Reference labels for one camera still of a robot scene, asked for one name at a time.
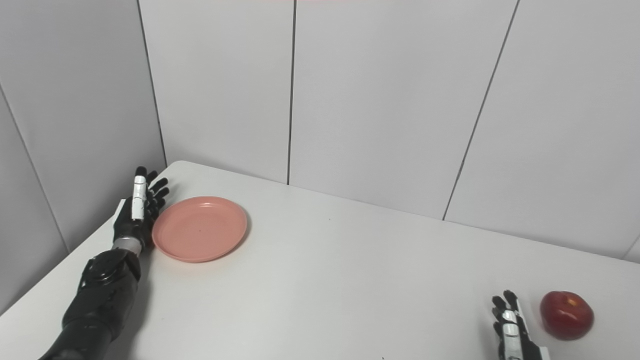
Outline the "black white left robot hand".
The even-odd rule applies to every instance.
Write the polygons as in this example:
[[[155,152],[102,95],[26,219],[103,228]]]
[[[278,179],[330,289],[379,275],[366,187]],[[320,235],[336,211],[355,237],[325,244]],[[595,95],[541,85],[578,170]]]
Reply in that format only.
[[[157,180],[157,177],[157,171],[137,167],[132,195],[125,199],[114,222],[114,241],[135,239],[143,249],[150,246],[154,224],[170,193],[169,180],[166,177]]]

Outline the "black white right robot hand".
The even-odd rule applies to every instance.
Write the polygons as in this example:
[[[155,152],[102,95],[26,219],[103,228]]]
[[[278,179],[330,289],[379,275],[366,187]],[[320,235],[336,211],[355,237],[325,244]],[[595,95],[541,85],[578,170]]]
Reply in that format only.
[[[499,360],[550,360],[548,348],[531,339],[519,298],[514,292],[506,289],[502,296],[493,296],[492,303]]]

